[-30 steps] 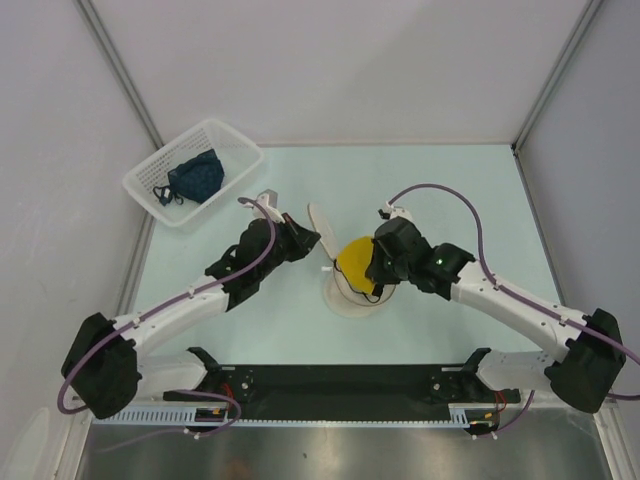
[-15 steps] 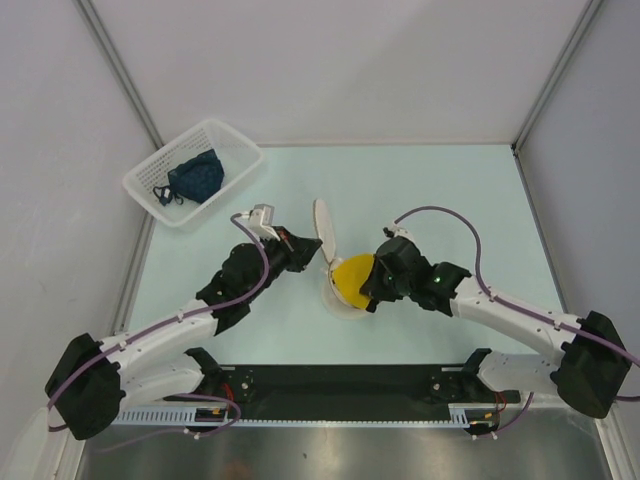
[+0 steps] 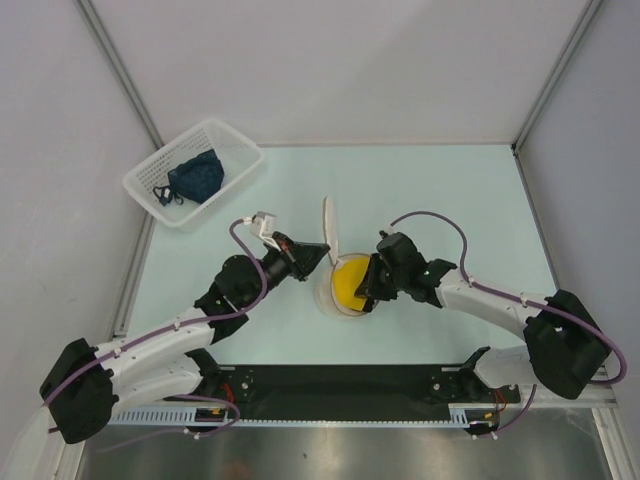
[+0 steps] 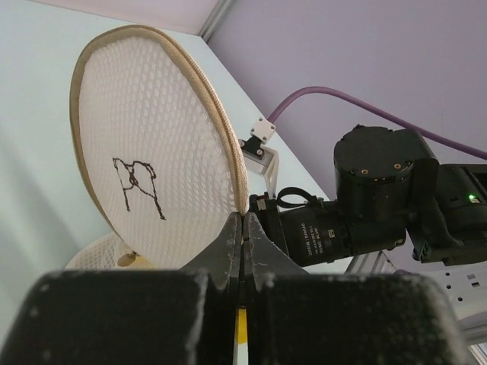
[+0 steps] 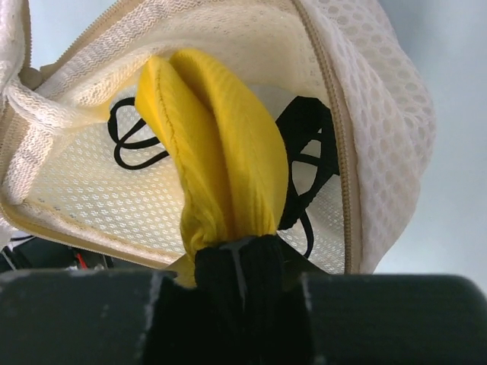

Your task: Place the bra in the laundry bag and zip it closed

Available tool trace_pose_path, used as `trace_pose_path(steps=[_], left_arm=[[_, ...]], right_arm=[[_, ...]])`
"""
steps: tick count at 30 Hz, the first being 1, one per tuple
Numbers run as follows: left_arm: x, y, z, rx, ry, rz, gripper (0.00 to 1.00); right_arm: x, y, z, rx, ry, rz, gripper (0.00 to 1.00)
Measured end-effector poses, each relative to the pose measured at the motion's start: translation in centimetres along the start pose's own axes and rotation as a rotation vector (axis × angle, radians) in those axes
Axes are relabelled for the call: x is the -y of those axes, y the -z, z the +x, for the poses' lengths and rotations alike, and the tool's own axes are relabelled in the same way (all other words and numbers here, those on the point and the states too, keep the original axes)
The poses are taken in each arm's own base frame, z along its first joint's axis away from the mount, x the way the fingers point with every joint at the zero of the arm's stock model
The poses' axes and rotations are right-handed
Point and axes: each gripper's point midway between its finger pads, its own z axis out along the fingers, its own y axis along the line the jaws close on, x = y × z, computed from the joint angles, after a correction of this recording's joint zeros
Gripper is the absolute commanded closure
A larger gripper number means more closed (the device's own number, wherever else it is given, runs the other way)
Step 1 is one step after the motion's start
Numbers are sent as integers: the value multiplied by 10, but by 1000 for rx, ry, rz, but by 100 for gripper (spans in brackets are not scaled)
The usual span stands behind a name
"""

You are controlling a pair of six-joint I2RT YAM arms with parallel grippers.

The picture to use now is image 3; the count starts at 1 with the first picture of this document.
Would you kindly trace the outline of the beige mesh laundry bag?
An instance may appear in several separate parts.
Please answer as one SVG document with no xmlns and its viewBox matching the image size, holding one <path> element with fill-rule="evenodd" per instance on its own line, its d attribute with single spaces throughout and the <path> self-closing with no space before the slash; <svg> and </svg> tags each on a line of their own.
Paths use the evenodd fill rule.
<svg viewBox="0 0 640 480">
<path fill-rule="evenodd" d="M 365 316 L 377 302 L 369 305 L 367 299 L 356 298 L 354 290 L 363 279 L 370 255 L 340 253 L 336 209 L 330 196 L 323 199 L 322 226 L 324 240 L 330 246 L 329 266 L 316 285 L 316 302 L 329 316 L 343 319 Z"/>
</svg>

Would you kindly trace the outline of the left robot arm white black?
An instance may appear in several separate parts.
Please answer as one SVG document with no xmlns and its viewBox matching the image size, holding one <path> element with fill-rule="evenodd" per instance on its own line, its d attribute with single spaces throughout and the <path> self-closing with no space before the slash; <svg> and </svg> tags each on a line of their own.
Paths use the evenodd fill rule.
<svg viewBox="0 0 640 480">
<path fill-rule="evenodd" d="M 307 280 L 330 250 L 281 232 L 263 244 L 262 258 L 248 249 L 227 258 L 206 293 L 164 326 L 99 345 L 84 338 L 67 344 L 39 389 L 54 432 L 78 444 L 134 407 L 214 397 L 221 376 L 208 347 L 244 326 L 249 311 L 284 280 Z"/>
</svg>

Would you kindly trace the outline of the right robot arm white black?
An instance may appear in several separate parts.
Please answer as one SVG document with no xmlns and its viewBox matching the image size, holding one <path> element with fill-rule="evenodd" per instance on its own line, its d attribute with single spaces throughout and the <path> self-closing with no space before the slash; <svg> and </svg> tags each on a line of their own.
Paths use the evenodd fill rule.
<svg viewBox="0 0 640 480">
<path fill-rule="evenodd" d="M 363 300 L 364 312 L 404 293 L 418 303 L 470 314 L 522 340 L 507 349 L 483 347 L 468 358 L 461 388 L 473 401 L 511 384 L 542 385 L 575 400 L 612 352 L 574 294 L 559 290 L 529 297 L 481 286 L 450 261 L 425 260 L 403 233 L 383 235 L 358 279 L 350 291 Z"/>
</svg>

